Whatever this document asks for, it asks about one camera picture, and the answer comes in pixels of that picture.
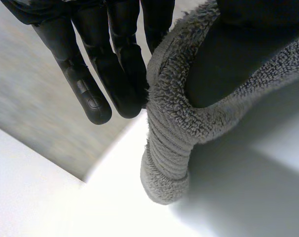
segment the gray fleece cloth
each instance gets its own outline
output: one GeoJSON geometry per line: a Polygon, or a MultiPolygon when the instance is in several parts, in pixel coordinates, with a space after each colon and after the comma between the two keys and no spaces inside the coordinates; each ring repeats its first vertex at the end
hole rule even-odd
{"type": "Polygon", "coordinates": [[[219,14],[215,0],[200,5],[177,22],[148,64],[149,134],[141,181],[148,196],[160,204],[170,204],[187,191],[187,166],[195,144],[230,131],[262,96],[299,78],[298,39],[228,97],[207,108],[193,108],[185,96],[185,81],[219,14]]]}

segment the gray towel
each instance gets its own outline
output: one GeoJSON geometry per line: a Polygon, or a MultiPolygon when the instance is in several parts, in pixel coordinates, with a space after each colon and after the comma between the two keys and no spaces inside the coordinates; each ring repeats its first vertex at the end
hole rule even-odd
{"type": "Polygon", "coordinates": [[[193,108],[184,84],[195,54],[219,14],[216,1],[211,0],[179,20],[148,65],[149,135],[141,181],[148,196],[160,204],[178,200],[188,189],[187,165],[195,144],[230,131],[263,95],[299,78],[298,39],[228,97],[207,108],[193,108]]]}

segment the white table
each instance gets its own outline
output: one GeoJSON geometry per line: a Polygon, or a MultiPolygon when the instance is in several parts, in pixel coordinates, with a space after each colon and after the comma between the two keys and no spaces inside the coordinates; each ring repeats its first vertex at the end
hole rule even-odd
{"type": "Polygon", "coordinates": [[[0,131],[0,237],[299,237],[299,82],[196,147],[189,194],[152,203],[139,170],[146,115],[84,185],[0,131]]]}

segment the black robotic finger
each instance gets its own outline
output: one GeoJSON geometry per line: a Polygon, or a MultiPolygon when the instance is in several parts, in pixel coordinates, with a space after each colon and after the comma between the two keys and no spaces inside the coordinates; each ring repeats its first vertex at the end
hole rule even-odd
{"type": "Polygon", "coordinates": [[[139,0],[106,0],[106,5],[114,50],[144,108],[149,85],[141,48],[137,45],[135,36],[140,2],[139,0]]]}
{"type": "Polygon", "coordinates": [[[175,0],[141,0],[141,3],[146,41],[153,53],[172,24],[175,0]]]}
{"type": "Polygon", "coordinates": [[[73,10],[72,21],[115,108],[126,119],[136,117],[141,111],[141,103],[112,51],[106,7],[97,5],[73,10]]]}
{"type": "Polygon", "coordinates": [[[110,105],[83,60],[71,19],[55,18],[33,25],[33,28],[51,50],[89,120],[94,124],[109,121],[112,116],[110,105]]]}

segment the robotic hand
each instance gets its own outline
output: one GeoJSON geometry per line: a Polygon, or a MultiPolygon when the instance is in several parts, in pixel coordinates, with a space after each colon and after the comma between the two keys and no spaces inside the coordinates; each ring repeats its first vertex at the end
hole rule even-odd
{"type": "MultiPolygon", "coordinates": [[[[145,107],[149,86],[135,36],[139,0],[1,1],[18,20],[32,25],[51,50],[91,122],[106,123],[112,110],[84,62],[72,22],[119,114],[130,119],[145,107]],[[109,28],[115,53],[110,45],[109,28]]],[[[171,26],[175,0],[141,3],[146,39],[153,53],[171,26]]]]}

